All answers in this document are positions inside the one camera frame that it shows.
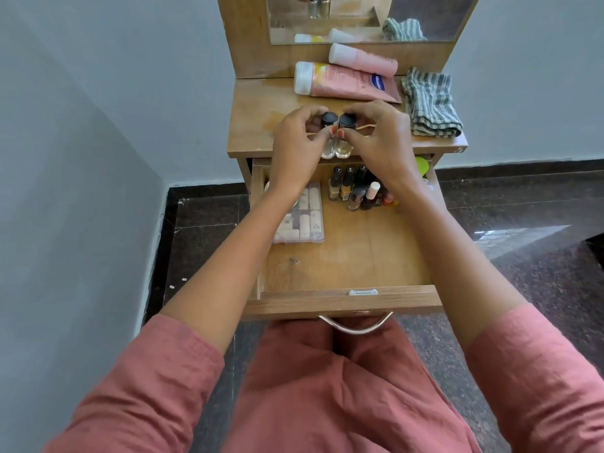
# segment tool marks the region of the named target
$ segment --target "mirror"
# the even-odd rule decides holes
[[[476,0],[266,0],[271,43],[454,41]]]

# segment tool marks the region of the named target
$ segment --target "hand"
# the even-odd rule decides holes
[[[356,114],[357,125],[375,124],[373,134],[363,136],[352,129],[338,130],[338,137],[352,145],[369,170],[388,189],[399,185],[415,187],[422,184],[411,143],[409,116],[383,101],[355,103],[344,108]]]
[[[335,126],[320,130],[325,106],[302,106],[283,118],[274,130],[269,190],[288,194],[292,204],[314,173]],[[311,141],[306,132],[317,132]]]

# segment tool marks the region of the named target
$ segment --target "vaseline logo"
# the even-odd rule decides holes
[[[386,90],[386,87],[383,84],[383,79],[382,79],[381,75],[373,74],[372,75],[372,84],[373,84],[373,87],[376,87],[379,90]]]

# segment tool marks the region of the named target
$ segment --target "grey striped cloth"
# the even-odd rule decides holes
[[[407,19],[403,22],[394,20],[392,17],[383,23],[382,34],[388,41],[425,41],[422,27],[417,19]]]
[[[451,76],[420,73],[415,67],[403,76],[406,112],[411,118],[413,135],[455,138],[463,125],[453,108]]]

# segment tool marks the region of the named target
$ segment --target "white wall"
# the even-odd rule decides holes
[[[604,158],[604,0],[480,0],[445,71],[469,148],[439,167]]]
[[[242,181],[217,0],[10,0],[166,183]]]
[[[68,423],[141,322],[165,188],[0,0],[0,451]]]

